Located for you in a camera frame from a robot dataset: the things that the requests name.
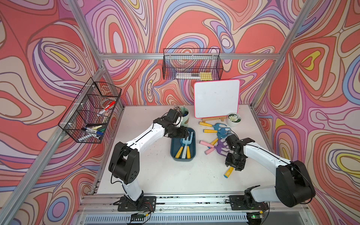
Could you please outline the teal storage box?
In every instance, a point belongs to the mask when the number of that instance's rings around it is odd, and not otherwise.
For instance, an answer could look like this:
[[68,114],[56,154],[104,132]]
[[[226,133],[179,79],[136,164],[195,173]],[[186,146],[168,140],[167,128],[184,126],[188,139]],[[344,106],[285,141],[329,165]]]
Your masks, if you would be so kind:
[[190,127],[188,128],[188,132],[189,138],[192,137],[192,139],[187,147],[185,147],[182,138],[172,138],[171,140],[170,155],[175,161],[190,162],[196,156],[196,132]]

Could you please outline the light blue rake white handle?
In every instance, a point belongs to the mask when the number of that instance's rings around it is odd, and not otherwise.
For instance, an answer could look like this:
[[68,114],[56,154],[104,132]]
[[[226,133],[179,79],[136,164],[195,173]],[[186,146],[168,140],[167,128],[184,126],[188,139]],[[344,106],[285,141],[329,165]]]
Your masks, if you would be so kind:
[[187,147],[190,144],[190,136],[188,136],[187,138],[183,138],[182,139],[182,144],[184,145],[182,154],[181,154],[181,158],[185,159],[186,155],[187,155]]

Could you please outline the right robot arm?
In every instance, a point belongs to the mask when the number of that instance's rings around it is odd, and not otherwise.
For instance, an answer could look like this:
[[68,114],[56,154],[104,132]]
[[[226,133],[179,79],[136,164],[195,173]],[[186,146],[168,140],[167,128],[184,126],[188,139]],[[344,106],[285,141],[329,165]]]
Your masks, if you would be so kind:
[[299,160],[290,161],[257,144],[251,138],[239,139],[236,134],[228,135],[226,143],[232,151],[227,154],[225,165],[235,171],[245,169],[246,160],[251,158],[275,176],[274,186],[252,186],[244,191],[243,204],[248,209],[260,208],[270,202],[280,202],[292,208],[308,204],[316,191],[307,168]]

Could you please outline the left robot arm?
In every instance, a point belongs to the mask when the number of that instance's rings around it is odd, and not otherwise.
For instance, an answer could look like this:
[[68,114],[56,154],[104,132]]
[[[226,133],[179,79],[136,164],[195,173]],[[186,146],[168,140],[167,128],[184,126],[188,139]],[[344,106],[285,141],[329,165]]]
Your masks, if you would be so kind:
[[116,201],[120,212],[145,211],[154,212],[155,196],[144,196],[137,176],[140,173],[140,153],[149,149],[158,139],[186,138],[188,129],[181,125],[183,115],[180,110],[171,108],[167,113],[153,120],[150,127],[134,139],[118,142],[112,152],[108,170],[111,178],[117,179],[125,192]]

